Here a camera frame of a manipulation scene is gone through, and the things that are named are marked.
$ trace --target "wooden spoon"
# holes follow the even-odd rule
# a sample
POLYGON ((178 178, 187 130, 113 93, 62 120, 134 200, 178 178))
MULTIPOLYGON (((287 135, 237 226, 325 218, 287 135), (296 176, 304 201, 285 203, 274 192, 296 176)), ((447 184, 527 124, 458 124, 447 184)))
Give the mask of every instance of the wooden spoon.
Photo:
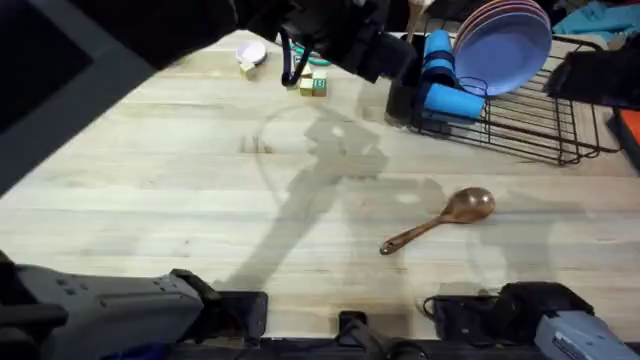
POLYGON ((449 198, 447 207, 440 215, 428 223, 407 230, 387 240, 380 248, 381 255, 389 255, 400 250, 413 239, 441 224, 471 224, 491 215, 496 207, 493 195, 483 188, 466 188, 449 198))

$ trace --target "spoon handle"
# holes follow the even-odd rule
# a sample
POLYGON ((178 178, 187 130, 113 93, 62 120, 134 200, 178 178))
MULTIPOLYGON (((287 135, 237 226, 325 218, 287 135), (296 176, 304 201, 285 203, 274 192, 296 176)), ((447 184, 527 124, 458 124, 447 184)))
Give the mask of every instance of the spoon handle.
POLYGON ((391 239, 385 241, 384 244, 382 244, 382 247, 380 247, 380 254, 381 255, 393 254, 394 252, 402 249, 405 245, 410 243, 412 240, 414 240, 418 236, 426 233, 427 231, 442 224, 443 222, 444 222, 443 217, 438 216, 433 220, 429 221, 428 223, 418 225, 413 229, 409 229, 400 235, 396 235, 392 237, 391 239))

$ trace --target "orange object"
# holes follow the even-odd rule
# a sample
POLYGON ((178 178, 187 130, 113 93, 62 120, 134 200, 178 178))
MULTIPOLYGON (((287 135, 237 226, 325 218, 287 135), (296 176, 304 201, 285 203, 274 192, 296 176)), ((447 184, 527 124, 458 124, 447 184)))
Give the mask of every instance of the orange object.
POLYGON ((636 140, 636 144, 640 145, 640 111, 620 110, 620 118, 636 140))

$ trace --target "green block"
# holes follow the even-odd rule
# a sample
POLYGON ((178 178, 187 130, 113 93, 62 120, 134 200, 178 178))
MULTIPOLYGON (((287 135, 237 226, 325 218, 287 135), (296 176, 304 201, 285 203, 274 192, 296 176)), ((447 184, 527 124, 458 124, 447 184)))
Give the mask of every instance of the green block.
POLYGON ((313 79, 313 96, 327 96, 327 80, 313 79))

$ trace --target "small white object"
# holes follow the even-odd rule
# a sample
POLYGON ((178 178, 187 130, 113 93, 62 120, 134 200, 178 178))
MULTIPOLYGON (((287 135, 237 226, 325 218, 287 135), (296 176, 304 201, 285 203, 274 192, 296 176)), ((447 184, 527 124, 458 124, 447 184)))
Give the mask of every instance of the small white object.
POLYGON ((261 64, 267 58, 267 47, 260 41, 246 42, 236 50, 236 59, 240 63, 261 64))
POLYGON ((309 66, 309 64, 305 64, 300 76, 302 76, 303 78, 309 78, 312 74, 313 70, 311 69, 311 66, 309 66))

